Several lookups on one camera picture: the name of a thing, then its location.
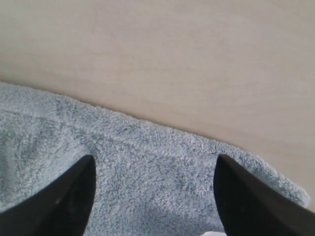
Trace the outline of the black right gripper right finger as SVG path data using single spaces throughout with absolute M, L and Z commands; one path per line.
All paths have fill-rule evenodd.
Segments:
M 214 196 L 228 236 L 314 236 L 315 214 L 287 199 L 233 158 L 217 158 Z

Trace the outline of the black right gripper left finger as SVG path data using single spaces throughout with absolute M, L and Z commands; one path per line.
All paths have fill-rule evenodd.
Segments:
M 2 236 L 82 236 L 95 199 L 95 159 L 86 155 L 47 187 L 0 214 Z

